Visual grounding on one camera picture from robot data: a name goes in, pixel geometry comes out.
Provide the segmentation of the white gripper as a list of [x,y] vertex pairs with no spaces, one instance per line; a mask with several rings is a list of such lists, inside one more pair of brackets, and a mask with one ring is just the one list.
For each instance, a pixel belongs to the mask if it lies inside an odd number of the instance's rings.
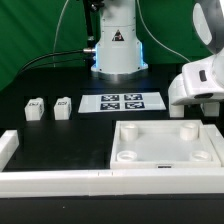
[[169,103],[177,106],[223,101],[224,79],[215,73],[216,58],[212,55],[185,64],[168,89]]

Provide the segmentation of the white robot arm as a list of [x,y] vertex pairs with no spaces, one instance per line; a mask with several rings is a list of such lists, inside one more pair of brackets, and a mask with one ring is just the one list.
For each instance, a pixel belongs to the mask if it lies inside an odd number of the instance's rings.
[[[104,78],[129,77],[148,67],[136,37],[138,0],[100,0],[101,38],[96,44],[92,71]],[[172,81],[169,103],[197,104],[224,100],[224,0],[195,0],[193,24],[211,55],[187,63]]]

